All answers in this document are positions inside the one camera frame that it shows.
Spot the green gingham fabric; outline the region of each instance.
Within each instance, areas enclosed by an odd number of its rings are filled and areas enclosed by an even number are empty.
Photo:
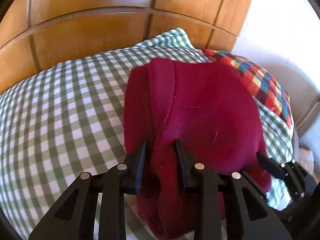
[[[293,149],[287,124],[259,100],[256,98],[254,100],[258,106],[268,157],[278,163],[291,161]],[[285,195],[289,195],[289,193],[284,182],[272,177],[271,190],[267,193],[268,205],[277,208]]]
[[[177,28],[131,48],[59,63],[0,95],[0,207],[23,239],[81,172],[103,173],[124,160],[128,76],[155,57],[210,62]],[[263,107],[259,111],[268,153],[286,155],[284,128]],[[271,201],[281,198],[278,191]],[[124,206],[127,239],[156,239],[139,219],[135,197],[126,195]]]

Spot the red fleece cloth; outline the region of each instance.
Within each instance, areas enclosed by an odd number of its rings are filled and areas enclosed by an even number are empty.
[[[147,140],[138,212],[159,239],[194,229],[196,198],[180,191],[173,142],[215,172],[244,169],[266,191],[270,175],[256,153],[266,154],[258,108],[237,70],[219,62],[190,64],[153,59],[131,71],[125,93],[128,153]],[[223,198],[220,198],[224,218]]]

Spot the pillow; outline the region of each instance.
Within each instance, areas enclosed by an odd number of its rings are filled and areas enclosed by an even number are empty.
[[[155,57],[210,62],[177,28],[131,48],[59,63],[0,95],[0,207],[23,239],[81,172],[103,173],[124,160],[128,76]],[[270,122],[262,126],[267,152],[285,145],[268,109],[262,114]],[[275,205],[278,189],[270,197]],[[138,219],[135,196],[125,195],[124,207],[127,239],[152,239]]]

